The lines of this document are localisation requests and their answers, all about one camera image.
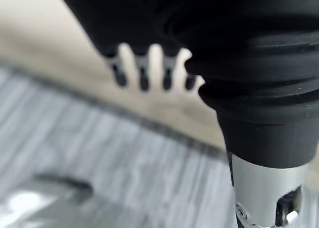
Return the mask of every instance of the beige surface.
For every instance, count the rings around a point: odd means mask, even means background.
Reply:
[[[138,88],[129,47],[122,45],[120,51],[129,77],[125,89],[114,83],[104,59],[62,0],[0,0],[0,60],[224,149],[215,112],[202,103],[196,89],[186,92],[183,88],[183,63],[190,57],[187,50],[178,56],[172,91],[164,92],[161,50],[151,47],[151,90],[147,93]],[[316,160],[309,184],[319,189]]]

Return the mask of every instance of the comb teeth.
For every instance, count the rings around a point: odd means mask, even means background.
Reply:
[[[152,67],[152,56],[150,55],[149,47],[137,54],[131,49],[133,59],[133,63],[124,64],[124,60],[126,57],[121,55],[119,47],[114,49],[116,51],[115,54],[106,55],[107,64],[112,71],[113,78],[115,83],[117,83],[120,87],[130,87],[130,81],[132,79],[136,79],[138,81],[138,87],[140,91],[147,92],[152,88],[152,81],[151,77],[156,78],[157,82],[160,81],[160,86],[162,90],[169,91],[174,88],[174,84],[176,83],[177,86],[182,86],[185,91],[191,91],[194,89],[196,82],[197,82],[197,75],[193,74],[186,74],[184,78],[181,79],[180,73],[176,74],[176,70],[180,71],[184,69],[178,66],[178,61],[180,58],[178,51],[176,54],[170,53],[169,55],[165,55],[165,51],[162,48],[161,53],[157,54],[157,59],[159,60],[159,69],[154,69]],[[186,59],[182,58],[182,64],[184,64]]]

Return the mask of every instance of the gray floor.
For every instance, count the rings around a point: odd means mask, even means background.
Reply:
[[[0,194],[54,171],[93,184],[95,227],[236,227],[222,152],[11,69],[0,101]],[[299,227],[319,227],[317,194],[305,202]]]

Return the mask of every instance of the screw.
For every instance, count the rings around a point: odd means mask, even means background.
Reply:
[[[241,219],[247,220],[247,214],[240,205],[236,205],[236,213]]]

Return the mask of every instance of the blurry object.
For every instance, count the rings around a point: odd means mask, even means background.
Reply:
[[[83,182],[38,176],[11,189],[0,200],[0,228],[90,228],[80,205],[93,194]]]
[[[0,27],[2,61],[224,149],[215,112],[197,94],[202,78],[188,77],[184,70],[184,62],[191,56],[187,49],[177,55],[171,75],[173,86],[167,93],[162,89],[161,48],[150,47],[150,89],[144,93],[128,45],[120,45],[117,62],[111,63],[119,64],[120,58],[123,72],[120,65],[109,68],[62,0],[0,0]],[[119,74],[125,74],[125,81]],[[318,160],[313,162],[310,174],[312,187],[319,187],[315,172],[319,171]]]

